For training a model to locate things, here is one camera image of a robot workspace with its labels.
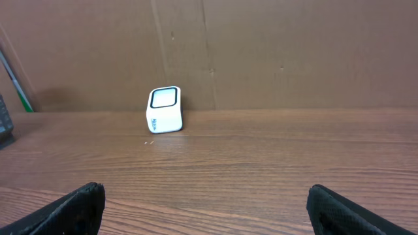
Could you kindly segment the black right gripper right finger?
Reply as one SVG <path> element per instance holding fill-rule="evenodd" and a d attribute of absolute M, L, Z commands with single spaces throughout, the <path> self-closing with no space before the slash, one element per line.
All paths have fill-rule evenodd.
<path fill-rule="evenodd" d="M 414 235 L 323 185 L 313 185 L 306 209 L 315 235 Z"/>

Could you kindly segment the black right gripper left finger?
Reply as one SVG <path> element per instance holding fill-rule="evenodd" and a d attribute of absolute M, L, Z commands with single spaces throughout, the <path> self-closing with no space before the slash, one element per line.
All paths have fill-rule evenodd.
<path fill-rule="evenodd" d="M 12 235 L 97 235 L 105 209 L 105 188 L 90 182 L 1 228 Z"/>

